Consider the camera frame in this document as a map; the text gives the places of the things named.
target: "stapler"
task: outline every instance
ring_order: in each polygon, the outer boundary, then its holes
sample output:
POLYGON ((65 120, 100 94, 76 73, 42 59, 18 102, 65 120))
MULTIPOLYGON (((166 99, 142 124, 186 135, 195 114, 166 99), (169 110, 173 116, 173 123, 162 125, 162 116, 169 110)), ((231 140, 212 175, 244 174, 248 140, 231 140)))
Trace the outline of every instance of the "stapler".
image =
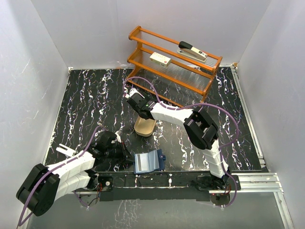
POLYGON ((205 62, 208 55, 204 53, 203 51, 195 48, 189 43, 186 42, 180 42, 178 45, 179 49, 177 52, 181 55, 184 55, 189 58, 193 58, 197 61, 205 62))

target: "wire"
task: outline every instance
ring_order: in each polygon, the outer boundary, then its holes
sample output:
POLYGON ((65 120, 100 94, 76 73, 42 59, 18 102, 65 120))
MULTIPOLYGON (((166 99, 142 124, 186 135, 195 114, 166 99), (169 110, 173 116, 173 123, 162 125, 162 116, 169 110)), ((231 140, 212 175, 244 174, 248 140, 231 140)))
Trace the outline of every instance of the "wire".
POLYGON ((225 191, 222 195, 227 195, 231 192, 231 185, 229 184, 226 188, 225 188, 225 191))
MULTIPOLYGON (((92 142, 92 140, 93 140, 93 138, 94 138, 94 136, 95 136, 96 131, 97 131, 99 128, 103 128, 103 130, 106 130, 106 129, 105 129, 103 126, 101 126, 101 125, 97 126, 97 127, 94 129, 94 132, 93 132, 93 134, 92 134, 92 136, 91 136, 91 138, 90 138, 90 140, 89 140, 87 146, 86 146, 85 149, 83 150, 83 152, 82 152, 78 157, 74 157, 74 158, 72 158, 71 160, 67 161, 67 163, 70 163, 70 162, 72 162, 72 161, 75 161, 76 159, 78 159, 79 157, 81 157, 81 156, 83 156, 83 155, 85 154, 85 152, 88 150, 88 148, 89 148, 89 146, 90 146, 90 144, 91 144, 91 142, 92 142)), ((37 182, 37 183, 35 184, 35 186, 33 187, 32 191, 30 192, 30 194, 29 194, 27 200, 25 201, 25 204, 24 204, 24 206, 23 206, 22 212, 21 212, 21 214, 20 214, 20 218, 19 218, 17 227, 22 226, 22 225, 30 218, 30 216, 33 214, 33 213, 30 213, 24 220, 22 220, 22 218, 23 218, 23 216, 24 216, 24 213, 25 213, 25 211, 26 211, 26 209, 27 209, 27 207, 28 207, 28 205, 29 205, 30 199, 31 199, 32 196, 34 195, 34 192, 36 191, 36 189, 38 188, 38 186, 40 185, 40 183, 43 182, 43 181, 45 180, 45 178, 46 178, 49 174, 51 174, 52 172, 54 172, 56 169, 59 169, 59 168, 63 167, 63 166, 66 165, 67 163, 62 163, 62 164, 56 166, 55 168, 49 170, 47 173, 45 173, 45 174, 38 180, 38 182, 37 182)))
POLYGON ((100 189, 97 189, 97 196, 98 196, 98 199, 100 201, 100 197, 101 197, 101 191, 102 191, 102 184, 99 185, 100 186, 100 189))
POLYGON ((76 198, 77 198, 86 208, 89 207, 89 205, 86 204, 86 203, 81 199, 81 197, 80 197, 79 195, 77 195, 77 193, 76 193, 75 191, 73 191, 73 193, 75 194, 76 198))
POLYGON ((224 113, 233 121, 233 124, 234 124, 234 126, 235 126, 235 128, 236 128, 236 135, 235 135, 235 138, 234 138, 232 141, 230 141, 229 143, 224 144, 224 145, 222 145, 222 146, 219 147, 219 154, 220 154, 220 157, 221 157, 221 166, 222 166, 222 168, 223 168, 224 173, 225 173, 229 178, 231 178, 231 179, 233 180, 233 182, 234 182, 234 187, 235 187, 235 192, 234 192, 233 199, 226 205, 226 206, 230 206, 230 205, 235 201, 235 198, 236 198, 236 195, 237 195, 237 183, 236 183, 234 177, 231 176, 231 174, 229 174, 229 173, 226 171, 226 169, 224 168, 224 163, 223 163, 223 161, 224 161, 224 156, 223 156, 221 150, 222 150, 223 147, 226 147, 226 146, 229 146, 229 145, 233 144, 233 143, 238 139, 238 136, 239 136, 239 128, 238 128, 238 124, 237 124, 237 122, 235 121, 235 119, 233 118, 233 116, 232 116, 229 112, 227 112, 226 110, 224 110, 223 108, 218 107, 218 106, 216 106, 216 105, 214 105, 214 104, 207 104, 207 103, 192 104, 192 105, 185 106, 185 107, 180 107, 180 108, 168 107, 168 106, 164 105, 163 102, 160 100, 159 95, 158 95, 158 93, 157 93, 157 90, 155 89, 155 87, 153 86, 153 84, 152 84, 151 82, 149 82, 148 80, 146 80, 146 79, 144 79, 144 78, 142 78, 142 77, 139 77, 139 76, 134 76, 134 77, 128 78, 127 80, 125 80, 125 81, 123 82, 123 92, 124 92, 124 96, 127 94, 127 92, 125 91, 125 85, 126 85, 126 83, 127 83, 129 80, 131 80, 131 79, 142 79, 142 80, 146 81, 146 82, 150 85, 150 87, 152 88, 153 92, 155 92, 156 97, 157 97, 157 100, 158 100, 158 102, 160 103, 160 105, 163 106, 163 107, 166 108, 166 109, 169 109, 169 110, 183 110, 183 109, 191 108, 191 107, 194 107, 194 106, 210 106, 210 107, 213 107, 213 108, 218 109, 219 111, 224 112, 224 113))
POLYGON ((99 199, 98 197, 94 198, 93 200, 91 200, 91 202, 88 204, 89 206, 93 203, 93 201, 95 201, 96 199, 99 199))
POLYGON ((89 204, 87 204, 81 199, 81 197, 79 195, 77 195, 77 193, 75 191, 73 191, 73 193, 75 194, 76 198, 84 205, 84 207, 86 207, 88 209, 94 200, 99 199, 98 197, 96 197, 93 200, 91 200, 91 202, 89 204))
POLYGON ((97 184, 93 189, 88 189, 88 188, 86 188, 88 191, 93 191, 93 190, 95 190, 96 188, 97 188, 97 186, 98 186, 99 184, 97 184))

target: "orange shelf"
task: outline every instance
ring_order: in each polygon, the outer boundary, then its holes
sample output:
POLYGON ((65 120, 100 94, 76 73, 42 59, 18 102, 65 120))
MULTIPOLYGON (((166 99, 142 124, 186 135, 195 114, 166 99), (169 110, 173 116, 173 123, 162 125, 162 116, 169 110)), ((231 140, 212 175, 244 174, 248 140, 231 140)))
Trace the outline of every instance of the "orange shelf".
MULTIPOLYGON (((127 79, 138 74, 140 69, 159 75, 170 82, 190 89, 202 96, 202 101, 208 95, 213 79, 217 73, 222 57, 205 52, 206 61, 198 62, 177 52, 178 41, 159 35, 155 32, 137 26, 130 34, 129 39, 137 41, 137 47, 128 57, 127 62, 135 65, 127 79), (171 58, 167 67, 160 66, 150 60, 151 54, 157 52, 171 58)), ((130 80, 134 85, 153 93, 149 88, 130 80)), ((163 99, 181 106, 180 104, 162 96, 163 99)))

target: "black marble surface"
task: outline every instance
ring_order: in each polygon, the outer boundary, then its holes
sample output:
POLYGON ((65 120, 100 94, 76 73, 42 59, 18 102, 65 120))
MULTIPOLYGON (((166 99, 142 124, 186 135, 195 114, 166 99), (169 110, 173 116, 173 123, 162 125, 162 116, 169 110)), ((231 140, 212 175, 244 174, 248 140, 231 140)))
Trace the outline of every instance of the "black marble surface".
MULTIPOLYGON (((167 156, 166 171, 208 170, 208 163, 202 152, 189 142, 185 130, 179 126, 158 121, 152 136, 136 135, 133 126, 137 113, 122 97, 122 83, 130 72, 131 69, 71 71, 46 165, 66 159, 65 155, 55 150, 60 143, 80 151, 86 146, 94 128, 97 125, 103 125, 110 131, 121 129, 126 146, 133 153, 149 152, 157 148, 166 149, 166 151, 163 150, 167 156)), ((145 75, 153 80, 159 94, 166 94, 176 102, 187 105, 200 100, 200 96, 178 85, 168 86, 156 76, 145 75)), ((238 141, 223 149, 229 166, 233 170, 261 170, 230 68, 219 68, 205 102, 228 110, 238 122, 240 128, 238 141)), ((220 145, 229 142, 235 134, 232 122, 216 109, 206 108, 206 110, 220 127, 220 145)), ((99 138, 100 133, 101 131, 95 135, 95 139, 99 138)), ((114 161, 107 160, 95 170, 98 172, 132 171, 132 166, 119 167, 114 161)))

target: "white panel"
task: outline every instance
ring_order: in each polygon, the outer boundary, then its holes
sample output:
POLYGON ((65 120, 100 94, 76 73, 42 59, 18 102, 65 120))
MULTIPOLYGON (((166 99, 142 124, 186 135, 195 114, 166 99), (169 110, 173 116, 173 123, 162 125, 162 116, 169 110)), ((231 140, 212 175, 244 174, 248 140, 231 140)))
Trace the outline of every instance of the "white panel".
POLYGON ((238 65, 268 168, 278 173, 297 229, 304 228, 305 2, 273 1, 238 65))
POLYGON ((183 109, 183 110, 170 110, 159 103, 156 103, 151 110, 152 116, 155 120, 162 120, 169 123, 173 123, 183 127, 185 118, 188 118, 193 113, 192 109, 183 109))
POLYGON ((147 171, 148 170, 148 154, 139 154, 139 155, 140 155, 141 170, 147 171))
MULTIPOLYGON (((59 163, 53 164, 53 165, 48 165, 49 170, 52 170, 53 168, 61 165, 62 163, 67 163, 68 161, 72 160, 75 157, 78 157, 80 154, 82 154, 82 151, 78 153, 75 156, 72 156, 64 161, 61 161, 59 163)), ((58 168, 55 170, 53 173, 58 174, 60 180, 60 184, 65 182, 67 179, 71 178, 72 176, 91 169, 93 167, 95 159, 92 157, 92 154, 85 152, 83 156, 79 157, 78 159, 71 161, 64 166, 58 168)))
POLYGON ((90 181, 90 177, 84 171, 76 174, 75 176, 69 178, 67 181, 59 185, 56 193, 55 200, 63 197, 64 195, 77 190, 79 188, 86 187, 90 181))
POLYGON ((15 195, 47 152, 68 68, 30 0, 1 0, 0 11, 0 222, 16 228, 15 195))
POLYGON ((117 31, 112 23, 112 17, 117 18, 115 1, 32 0, 32 3, 67 66, 77 69, 120 66, 117 31))
MULTIPOLYGON (((225 172, 223 170, 223 167, 221 166, 218 140, 216 140, 213 143, 212 149, 202 150, 202 153, 204 154, 205 160, 209 163, 209 169, 211 174, 219 178, 222 178, 225 172)), ((225 170, 228 169, 228 165, 225 161, 224 161, 224 168, 225 170)))
POLYGON ((240 60, 270 0, 32 0, 64 61, 74 68, 126 66, 137 26, 240 60))

